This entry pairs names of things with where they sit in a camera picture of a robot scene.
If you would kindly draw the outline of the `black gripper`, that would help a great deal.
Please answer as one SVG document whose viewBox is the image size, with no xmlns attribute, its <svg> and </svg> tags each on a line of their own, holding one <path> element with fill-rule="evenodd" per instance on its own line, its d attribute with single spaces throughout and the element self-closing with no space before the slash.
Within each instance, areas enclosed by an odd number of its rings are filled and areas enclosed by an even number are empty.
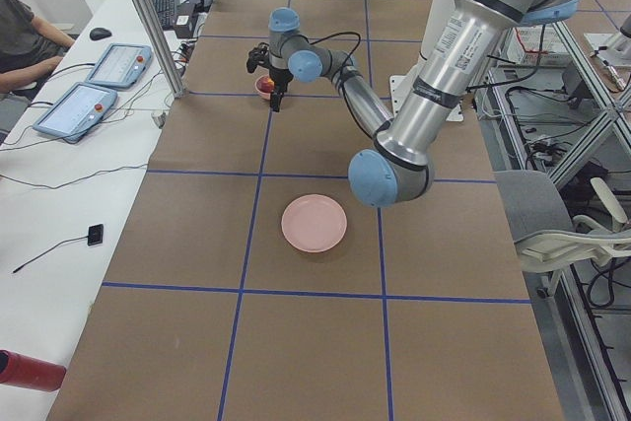
<svg viewBox="0 0 631 421">
<path fill-rule="evenodd" d="M 283 99 L 283 92 L 293 80 L 293 74 L 289 69 L 271 68 L 271 80 L 274 83 L 274 91 L 270 93 L 270 107 L 274 112 L 279 112 Z"/>
</svg>

